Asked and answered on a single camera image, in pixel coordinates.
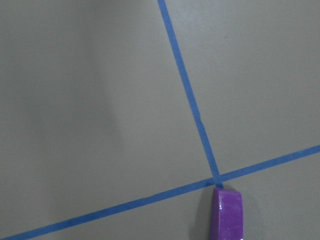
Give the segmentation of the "purple trapezoid block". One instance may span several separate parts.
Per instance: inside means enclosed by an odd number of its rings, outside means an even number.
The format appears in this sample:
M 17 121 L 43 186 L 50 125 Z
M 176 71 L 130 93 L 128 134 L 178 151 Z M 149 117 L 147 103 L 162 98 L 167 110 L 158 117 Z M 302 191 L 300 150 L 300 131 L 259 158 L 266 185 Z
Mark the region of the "purple trapezoid block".
M 244 239 L 243 198 L 240 192 L 218 187 L 213 190 L 209 239 Z

